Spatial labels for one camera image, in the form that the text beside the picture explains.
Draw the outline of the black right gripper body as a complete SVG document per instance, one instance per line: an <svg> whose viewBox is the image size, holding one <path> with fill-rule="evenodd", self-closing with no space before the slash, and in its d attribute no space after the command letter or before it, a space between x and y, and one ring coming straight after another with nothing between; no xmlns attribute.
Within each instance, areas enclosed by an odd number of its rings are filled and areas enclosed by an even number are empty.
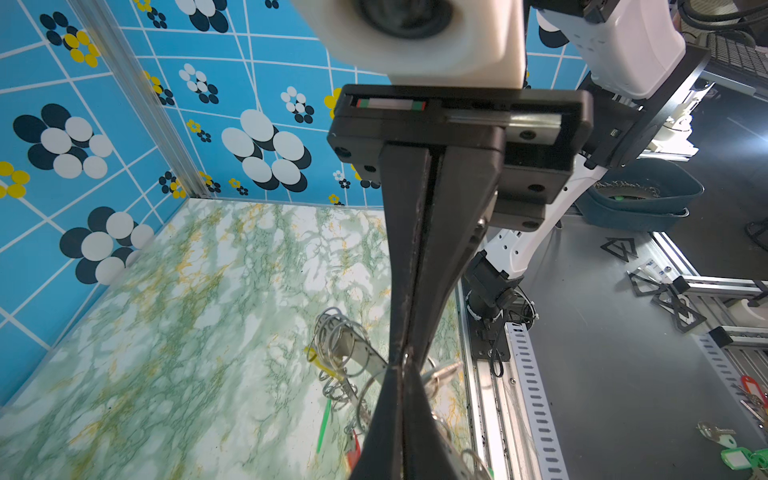
<svg viewBox="0 0 768 480"><path fill-rule="evenodd" d="M503 166L489 224L536 231L592 129L592 97L583 91L349 84L327 141L381 187L379 158L389 144L428 149L431 168L452 146L496 150Z"/></svg>

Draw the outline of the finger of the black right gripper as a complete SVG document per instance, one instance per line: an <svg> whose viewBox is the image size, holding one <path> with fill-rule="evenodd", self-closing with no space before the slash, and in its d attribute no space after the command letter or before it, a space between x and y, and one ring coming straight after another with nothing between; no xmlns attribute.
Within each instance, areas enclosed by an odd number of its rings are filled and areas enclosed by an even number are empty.
<svg viewBox="0 0 768 480"><path fill-rule="evenodd" d="M433 163L416 289L416 343L427 356L447 298L484 235L503 166L496 150L449 147Z"/></svg>
<svg viewBox="0 0 768 480"><path fill-rule="evenodd" d="M389 361L423 360L416 343L416 289L423 225L430 191L431 157L422 147L386 145L379 158L392 292Z"/></svg>

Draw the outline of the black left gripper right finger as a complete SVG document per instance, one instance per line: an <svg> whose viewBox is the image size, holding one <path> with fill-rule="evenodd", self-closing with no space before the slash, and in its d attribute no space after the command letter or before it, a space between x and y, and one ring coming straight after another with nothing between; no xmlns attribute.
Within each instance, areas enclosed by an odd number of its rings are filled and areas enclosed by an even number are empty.
<svg viewBox="0 0 768 480"><path fill-rule="evenodd" d="M412 364L404 367L403 460L405 479L456 479L445 443L438 432L421 377Z"/></svg>

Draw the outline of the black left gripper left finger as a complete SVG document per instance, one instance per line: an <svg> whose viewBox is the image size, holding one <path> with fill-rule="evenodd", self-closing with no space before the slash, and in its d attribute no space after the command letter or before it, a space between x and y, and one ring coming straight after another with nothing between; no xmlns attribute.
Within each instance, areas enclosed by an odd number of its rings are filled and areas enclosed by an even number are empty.
<svg viewBox="0 0 768 480"><path fill-rule="evenodd" d="M390 367L386 370L361 457L350 479L399 479L401 477L403 452L401 394L401 368Z"/></svg>

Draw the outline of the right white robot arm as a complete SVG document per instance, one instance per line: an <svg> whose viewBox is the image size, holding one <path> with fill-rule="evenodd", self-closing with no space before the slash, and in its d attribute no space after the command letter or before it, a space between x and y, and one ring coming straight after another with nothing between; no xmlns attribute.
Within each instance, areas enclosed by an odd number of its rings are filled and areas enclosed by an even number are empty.
<svg viewBox="0 0 768 480"><path fill-rule="evenodd" d="M526 85L527 14L572 43L590 87ZM348 85L328 141L382 188L393 274L389 365L419 369L489 226L549 227L578 154L611 167L655 135L688 52L665 1L321 1L305 19Z"/></svg>

